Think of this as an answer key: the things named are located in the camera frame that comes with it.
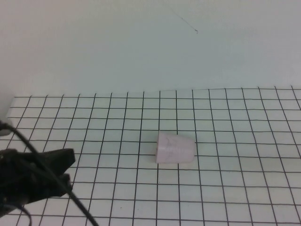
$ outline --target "table surface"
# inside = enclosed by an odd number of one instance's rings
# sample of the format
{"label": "table surface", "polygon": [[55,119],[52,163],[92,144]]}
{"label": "table surface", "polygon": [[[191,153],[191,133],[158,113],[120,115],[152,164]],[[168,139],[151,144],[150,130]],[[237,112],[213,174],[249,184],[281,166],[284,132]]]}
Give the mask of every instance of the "table surface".
{"label": "table surface", "polygon": [[[101,226],[293,226],[300,105],[301,89],[200,89],[15,97],[8,117],[41,152],[74,148],[73,191]],[[194,139],[194,161],[156,164],[158,130]],[[16,136],[7,147],[27,152]],[[66,195],[25,207],[34,226],[90,225]]]}

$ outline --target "black cable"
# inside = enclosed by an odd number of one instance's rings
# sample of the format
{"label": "black cable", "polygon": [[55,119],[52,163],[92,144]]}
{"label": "black cable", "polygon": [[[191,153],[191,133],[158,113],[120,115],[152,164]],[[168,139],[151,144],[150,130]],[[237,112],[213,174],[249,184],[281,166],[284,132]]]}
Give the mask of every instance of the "black cable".
{"label": "black cable", "polygon": [[31,216],[30,212],[28,212],[28,210],[25,209],[23,206],[20,206],[20,205],[17,205],[17,204],[12,204],[12,203],[10,203],[10,204],[1,204],[1,206],[5,207],[5,208],[12,209],[12,210],[18,209],[18,210],[24,212],[28,216],[28,219],[29,219],[28,226],[32,226],[32,216]]}
{"label": "black cable", "polygon": [[50,177],[60,186],[60,188],[66,192],[70,198],[74,201],[77,207],[84,213],[84,215],[89,219],[93,226],[99,226],[98,223],[95,221],[93,216],[89,213],[89,211],[85,208],[85,206],[81,203],[81,201],[76,197],[76,195],[67,188],[64,183],[54,174],[54,172],[49,168],[46,162],[39,156],[38,151],[31,145],[31,143],[14,127],[8,125],[7,123],[2,123],[0,121],[0,130],[8,129],[16,134],[20,140],[28,147],[28,149],[32,152],[35,159],[41,164],[44,170],[50,175]]}

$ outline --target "truncated cone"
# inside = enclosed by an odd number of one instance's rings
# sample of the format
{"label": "truncated cone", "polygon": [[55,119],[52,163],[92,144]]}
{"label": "truncated cone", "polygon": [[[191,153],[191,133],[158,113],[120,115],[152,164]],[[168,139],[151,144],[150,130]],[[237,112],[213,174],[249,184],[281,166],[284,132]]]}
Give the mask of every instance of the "truncated cone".
{"label": "truncated cone", "polygon": [[156,163],[192,162],[195,150],[194,140],[159,132]]}

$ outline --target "grid line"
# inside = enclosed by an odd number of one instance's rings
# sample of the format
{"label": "grid line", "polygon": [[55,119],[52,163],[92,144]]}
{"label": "grid line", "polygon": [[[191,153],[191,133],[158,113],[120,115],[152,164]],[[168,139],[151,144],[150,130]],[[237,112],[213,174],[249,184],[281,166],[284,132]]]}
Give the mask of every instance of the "grid line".
{"label": "grid line", "polygon": [[[31,141],[47,141],[44,139],[35,139],[35,140],[31,140]],[[54,142],[64,142],[65,140],[48,140],[48,141],[54,141]],[[68,142],[84,142],[84,140],[67,140]],[[98,142],[96,140],[85,140],[85,142]],[[106,143],[116,143],[119,142],[118,140],[107,140],[104,141]],[[131,140],[124,140],[123,142],[128,142],[128,143],[136,143],[136,141],[131,141]],[[156,141],[141,141],[141,143],[156,143]],[[235,142],[197,142],[197,144],[235,144]],[[248,142],[237,142],[238,145],[287,145],[287,146],[296,146],[295,144],[285,144],[285,143],[276,143],[276,144],[271,144],[271,143],[248,143]]]}
{"label": "grid line", "polygon": [[[250,127],[251,127],[251,130],[252,130],[252,134],[253,134],[253,137],[254,137],[254,140],[255,140],[256,151],[257,151],[258,156],[260,156],[259,151],[258,151],[257,142],[256,142],[256,137],[255,137],[255,135],[254,135],[254,133],[253,133],[253,128],[252,128],[252,124],[251,124],[251,121],[250,121],[250,116],[249,116],[248,111],[247,111],[247,114],[248,114],[248,119],[249,119],[249,122],[250,122]],[[265,175],[265,173],[264,173],[264,171],[263,171],[262,161],[261,161],[260,158],[259,158],[259,161],[260,161],[260,166],[261,166],[261,169],[262,169],[262,172],[263,172],[263,177],[264,177],[265,185],[266,185],[266,188],[267,188],[267,190],[268,190],[269,201],[270,201],[270,203],[272,204],[272,198],[271,198],[270,190],[269,190],[270,187],[268,186],[268,182],[267,182],[267,179],[266,179],[266,175]],[[272,211],[273,211],[275,223],[276,223],[276,225],[278,225],[274,207],[273,207],[273,205],[271,205],[271,206],[272,206]]]}
{"label": "grid line", "polygon": [[[37,121],[35,122],[35,124],[34,124],[34,126],[33,126],[33,130],[32,130],[32,132],[31,132],[31,134],[30,134],[30,136],[29,136],[29,140],[31,139],[32,134],[33,134],[33,132],[34,132],[34,128],[36,127],[36,125],[37,125],[37,123],[38,123],[39,116],[38,116],[38,119],[37,119]],[[18,225],[18,223],[19,223],[19,221],[20,221],[21,214],[22,214],[22,211],[20,212],[20,215],[19,215],[19,218],[18,218],[18,220],[17,220],[16,225]]]}
{"label": "grid line", "polygon": [[[75,184],[88,184],[89,182],[87,181],[76,181]],[[96,184],[113,184],[113,182],[95,182]],[[134,182],[116,182],[116,184],[123,184],[123,185],[135,185]],[[138,185],[156,185],[157,183],[137,183]],[[178,185],[176,184],[171,184],[171,183],[160,183],[160,185]],[[199,184],[180,184],[183,186],[199,186]],[[208,187],[220,187],[220,185],[202,185],[202,186],[208,186]],[[238,185],[224,185],[224,187],[241,187],[244,188],[243,185],[238,186]],[[246,187],[256,187],[256,188],[261,188],[261,187],[266,187],[266,186],[246,186]],[[286,186],[269,186],[269,188],[287,188]]]}
{"label": "grid line", "polygon": [[[106,99],[109,97],[96,97],[96,99]],[[126,97],[112,97],[114,99],[125,99]],[[140,99],[141,97],[129,97],[128,99]],[[145,97],[145,99],[156,99],[156,97]],[[174,97],[162,97],[161,99],[174,99]],[[208,100],[208,98],[195,98],[196,100]],[[229,100],[241,100],[242,98],[229,98]],[[224,100],[224,98],[211,98],[211,100]],[[258,100],[258,98],[245,98],[245,100]],[[263,98],[263,100],[275,100],[275,99],[270,99],[270,98]]]}
{"label": "grid line", "polygon": [[[91,155],[99,155],[97,153],[86,153],[86,154],[91,154]],[[117,153],[102,153],[102,155],[118,155]],[[130,153],[120,153],[120,155],[135,155],[135,154],[130,154]],[[141,156],[155,156],[155,154],[140,154]],[[195,156],[198,156],[198,157],[214,157],[215,155],[195,155]],[[237,155],[219,155],[220,157],[229,157],[229,158],[237,158],[238,156]],[[254,159],[254,158],[259,158],[259,157],[256,157],[256,156],[240,156],[241,158],[250,158],[250,159]],[[260,157],[262,159],[279,159],[279,157],[272,157],[272,156],[263,156],[263,157]],[[300,159],[298,157],[281,157],[282,159]]]}
{"label": "grid line", "polygon": [[[32,214],[32,216],[35,217],[41,217],[42,215],[39,214]],[[61,215],[49,215],[48,217],[62,217]],[[66,217],[69,218],[82,218],[82,216],[74,216],[74,215],[67,215]],[[100,217],[100,216],[96,216],[96,219],[101,219],[101,218],[108,218],[108,217]],[[132,219],[130,217],[112,217],[113,219]],[[155,218],[135,218],[135,219],[141,219],[141,220],[155,220]],[[165,218],[158,218],[158,220],[162,220],[162,221],[178,221],[178,219],[165,219]],[[185,221],[185,222],[203,222],[203,220],[191,220],[191,219],[182,219],[181,221]],[[206,220],[206,222],[218,222],[218,223],[227,223],[228,221],[226,220]],[[248,223],[246,221],[229,221],[229,223]],[[275,223],[271,223],[271,222],[265,222],[265,221],[254,221],[255,224],[275,224]],[[281,223],[282,225],[296,225],[296,223],[294,222],[285,222],[285,223]]]}
{"label": "grid line", "polygon": [[[105,122],[105,126],[104,126],[104,130],[103,130],[103,139],[104,140],[104,136],[105,136],[105,131],[106,131],[106,128],[107,128],[107,123],[108,123],[108,116],[109,116],[109,113],[110,113],[110,106],[111,106],[111,100],[112,100],[112,93],[110,95],[110,102],[109,102],[109,107],[108,107],[108,114],[107,114],[107,119],[106,119],[106,122]],[[99,151],[99,154],[96,153],[96,155],[99,155],[98,156],[98,160],[97,160],[97,167],[99,166],[99,161],[100,161],[100,157],[101,157],[101,154],[102,154],[102,149],[103,149],[103,142],[100,146],[100,151]],[[92,202],[92,197],[93,197],[93,192],[94,192],[94,188],[95,188],[95,184],[96,184],[96,177],[97,177],[97,173],[98,173],[98,170],[96,170],[96,173],[95,173],[95,177],[94,177],[94,181],[93,181],[93,186],[92,186],[92,191],[91,191],[91,197],[90,197],[90,202],[89,202],[89,207],[88,207],[88,211],[90,211],[90,208],[91,208],[91,202]]]}
{"label": "grid line", "polygon": [[[193,110],[193,120],[194,120],[194,128],[195,128],[195,135],[196,135],[196,143],[198,143],[198,136],[197,136],[197,126],[196,126],[196,114],[195,111]],[[201,195],[201,201],[202,201],[202,218],[203,218],[203,226],[205,225],[205,216],[204,216],[204,200],[203,200],[203,193],[202,193],[202,181],[201,181],[201,173],[200,173],[200,168],[199,168],[199,153],[198,153],[198,145],[197,145],[197,158],[198,158],[198,177],[199,177],[199,185],[200,185],[200,195]]]}
{"label": "grid line", "polygon": [[110,211],[110,217],[109,217],[109,226],[111,225],[111,218],[112,218],[112,210],[113,210],[114,200],[116,200],[115,199],[115,189],[116,189],[116,181],[117,181],[117,174],[118,174],[118,168],[119,168],[120,151],[121,151],[121,145],[122,145],[122,136],[123,136],[123,131],[124,131],[124,124],[125,124],[126,113],[127,113],[127,100],[126,100],[126,106],[125,106],[125,111],[124,111],[124,119],[123,119],[123,124],[122,124],[120,146],[119,146],[119,154],[118,154],[117,168],[116,168],[116,176],[115,176],[115,183],[114,183],[113,195],[112,195],[111,211]]}
{"label": "grid line", "polygon": [[[179,134],[178,131],[178,101],[177,101],[177,91],[175,91],[175,118],[176,118],[176,132],[177,135]],[[180,170],[179,170],[179,164],[177,164],[177,168],[178,168],[178,196],[179,196],[179,224],[181,226],[181,196],[180,196]]]}
{"label": "grid line", "polygon": [[[161,91],[159,91],[159,116],[158,131],[160,131],[160,107],[161,107]],[[159,164],[157,164],[157,184],[156,184],[156,226],[158,226],[158,187],[159,187]]]}
{"label": "grid line", "polygon": [[[213,113],[212,113],[211,100],[210,100],[210,90],[209,89],[208,89],[208,95],[209,95],[210,111],[211,111],[212,124],[213,124],[213,130],[214,130],[214,120],[213,120],[214,117],[213,117]],[[220,172],[221,183],[222,183],[222,194],[223,194],[223,199],[224,199],[224,203],[225,203],[226,219],[227,219],[227,224],[229,226],[229,217],[228,217],[228,212],[227,212],[226,196],[225,196],[225,190],[224,190],[224,185],[223,185],[221,163],[220,163],[220,157],[219,157],[219,154],[218,154],[218,146],[217,146],[217,140],[216,140],[216,133],[215,133],[215,131],[214,131],[214,140],[215,140],[217,160],[218,160],[219,172]]]}
{"label": "grid line", "polygon": [[[28,107],[29,109],[41,109],[41,107]],[[57,109],[57,107],[43,107],[43,109]],[[61,109],[75,109],[75,107],[61,107]],[[77,109],[108,109],[108,107],[77,107]],[[124,109],[121,107],[112,107],[111,109]],[[133,110],[142,110],[142,108],[129,108],[129,109],[133,109]],[[143,108],[145,110],[159,110],[159,108]],[[172,110],[172,108],[160,108],[160,110]],[[209,108],[177,108],[177,110],[210,110]],[[214,108],[213,110],[228,110],[227,108]],[[231,108],[230,110],[234,110],[234,111],[240,111],[243,110],[241,108]],[[256,109],[256,108],[248,108],[248,110],[257,110],[257,111],[264,111],[263,109]],[[280,109],[268,109],[269,111],[279,111]],[[288,111],[298,111],[298,109],[286,109]]]}
{"label": "grid line", "polygon": [[[54,197],[54,198],[51,198],[51,199],[65,199],[67,200],[68,197]],[[80,200],[90,200],[89,198],[81,198]],[[108,200],[108,201],[113,201],[113,200],[116,200],[116,201],[142,201],[142,202],[148,202],[148,201],[156,201],[156,200],[149,200],[149,199],[106,199],[106,198],[94,198],[93,200]],[[166,201],[166,200],[158,200],[158,202],[174,202],[174,203],[178,203],[178,201],[176,200],[169,200],[169,201]],[[247,202],[211,202],[211,201],[181,201],[182,203],[218,203],[218,204],[248,204]],[[260,202],[252,202],[252,203],[249,203],[250,205],[271,205],[270,203],[260,203]],[[283,203],[275,203],[273,204],[275,206],[295,206],[294,204],[283,204]]]}
{"label": "grid line", "polygon": [[[137,169],[135,167],[89,167],[89,166],[81,166],[81,167],[70,167],[71,169],[128,169],[128,170],[134,170]],[[139,170],[155,170],[156,168],[138,168]],[[174,170],[174,169],[165,169],[165,168],[160,168],[160,170]],[[179,171],[186,171],[186,170],[191,170],[191,171],[198,171],[198,169],[179,169]],[[277,170],[270,170],[270,171],[261,171],[261,170],[219,170],[219,169],[202,169],[200,171],[215,171],[215,172],[259,172],[259,173],[283,173],[283,171],[277,171]],[[289,171],[287,173],[301,173],[300,171]]]}
{"label": "grid line", "polygon": [[[40,130],[47,130],[47,129],[50,129],[50,128],[39,128]],[[64,128],[53,128],[53,130],[66,130]],[[79,128],[73,128],[72,130],[83,130],[83,129],[79,129]],[[97,130],[97,131],[103,131],[104,129],[88,129],[88,130]],[[123,129],[123,130],[126,130],[126,131],[140,131],[140,129]],[[142,129],[141,131],[157,131],[156,129]],[[173,132],[176,132],[175,129],[162,129],[161,131],[173,131]],[[214,130],[186,130],[186,129],[183,129],[181,131],[185,131],[185,132],[213,132]],[[234,130],[234,131],[229,131],[229,130],[215,130],[215,132],[237,132],[237,133],[251,133],[251,131],[239,131],[239,130]],[[271,131],[268,131],[268,130],[265,130],[265,131],[255,131],[256,133],[269,133]],[[274,132],[277,132],[277,133],[301,133],[301,131],[279,131],[279,130],[276,130]]]}
{"label": "grid line", "polygon": [[[15,116],[9,116],[11,119],[21,119],[21,117],[15,117]],[[23,119],[37,119],[37,117],[22,117]],[[57,117],[58,119],[72,119],[72,117]],[[40,119],[53,119],[53,117],[40,117]],[[74,117],[74,119],[89,119],[88,117]],[[106,119],[106,118],[96,118],[96,117],[91,117],[91,119]],[[191,119],[181,119],[182,121],[191,121]],[[209,121],[211,119],[197,119],[197,121]],[[215,119],[215,121],[230,121],[230,119]],[[266,121],[266,120],[261,120],[261,119],[254,119],[250,121]]]}
{"label": "grid line", "polygon": [[[261,97],[261,90],[260,90],[259,87],[258,87],[258,91],[259,91],[259,94],[260,94],[260,97]],[[296,209],[296,213],[297,213],[297,215],[298,215],[299,223],[301,224],[300,215],[299,215],[299,213],[298,213],[298,209],[297,209],[297,206],[296,206],[296,203],[295,203],[295,199],[294,199],[293,192],[292,192],[292,189],[291,189],[291,186],[290,186],[290,182],[289,182],[289,180],[288,180],[288,178],[287,178],[287,174],[286,174],[286,171],[285,171],[285,168],[284,168],[282,159],[281,159],[281,155],[280,155],[280,152],[279,152],[279,149],[278,149],[278,145],[277,145],[277,143],[276,143],[275,135],[274,135],[274,132],[273,132],[273,130],[272,130],[271,124],[270,124],[270,122],[269,122],[269,117],[268,117],[268,114],[267,114],[267,112],[266,112],[266,110],[265,110],[264,102],[263,102],[263,101],[261,101],[261,102],[262,102],[262,105],[263,105],[263,109],[264,109],[264,111],[265,111],[265,114],[266,114],[266,116],[267,116],[267,120],[268,120],[269,127],[270,127],[270,129],[271,129],[271,131],[272,131],[273,139],[275,140],[276,149],[277,149],[277,152],[278,152],[278,155],[279,155],[279,159],[280,159],[280,162],[281,162],[281,166],[282,166],[282,168],[283,168],[283,172],[284,172],[284,174],[285,174],[285,178],[286,178],[286,180],[287,180],[288,188],[290,189],[290,193],[291,193],[291,196],[292,196],[292,200],[293,200],[293,203],[294,203],[294,206],[295,206],[295,209]]]}
{"label": "grid line", "polygon": [[[79,103],[79,97],[80,97],[80,94],[79,94],[78,97],[77,97],[75,109],[76,109],[76,107],[77,107],[77,104]],[[76,111],[76,110],[74,110],[74,113],[73,113],[73,116],[72,116],[72,119],[71,119],[71,123],[70,123],[70,126],[69,126],[69,128],[68,128],[68,132],[67,132],[67,135],[66,135],[66,139],[64,140],[63,148],[65,148],[65,145],[66,145],[66,142],[67,142],[67,138],[68,138],[68,135],[69,135],[69,132],[70,132],[70,128],[71,128],[72,122],[73,122],[73,118],[74,118],[74,115],[75,115],[75,111]],[[44,215],[44,213],[45,213],[45,209],[46,209],[48,200],[49,200],[49,199],[46,199],[46,203],[45,203],[45,206],[44,206],[42,215]],[[62,225],[64,224],[64,220],[65,220],[65,218],[66,218],[66,214],[67,214],[67,210],[68,210],[69,201],[70,201],[70,197],[68,197],[67,206],[66,206],[66,211],[65,211],[65,214],[64,214],[64,218],[63,218],[63,221],[62,221]],[[39,226],[41,226],[42,220],[43,220],[43,216],[42,216],[41,219],[40,219]]]}
{"label": "grid line", "polygon": [[[226,89],[225,89],[225,95],[226,95],[226,100],[227,100],[227,106],[228,106],[228,109],[229,109],[229,102],[228,102],[228,98],[227,98],[227,90]],[[233,137],[234,137],[234,141],[235,141],[235,148],[236,148],[236,152],[237,152],[237,156],[238,156],[239,167],[240,167],[240,170],[241,170],[241,177],[243,179],[243,183],[244,183],[244,187],[245,187],[246,201],[248,203],[251,224],[254,225],[253,218],[252,218],[252,213],[251,213],[251,208],[250,208],[250,202],[249,202],[249,199],[248,199],[248,193],[247,193],[247,190],[246,190],[245,178],[244,178],[243,170],[242,170],[242,167],[241,167],[241,161],[240,161],[239,151],[238,151],[238,147],[237,147],[237,143],[236,143],[236,137],[235,137],[235,132],[234,132],[234,127],[233,127],[233,123],[232,123],[230,109],[229,109],[229,117],[230,117],[231,127],[232,127],[232,131],[233,131]]]}
{"label": "grid line", "polygon": [[[142,108],[144,104],[144,92],[142,98]],[[141,124],[140,124],[140,134],[139,134],[139,146],[138,146],[138,158],[137,158],[137,168],[136,168],[136,182],[135,182],[135,193],[134,193],[134,206],[133,206],[133,218],[132,218],[132,226],[134,226],[134,218],[135,218],[135,208],[136,208],[136,196],[137,196],[137,183],[138,183],[138,167],[139,167],[139,160],[140,160],[140,147],[141,147],[141,129],[142,129],[142,120],[143,120],[143,110],[141,111]]]}

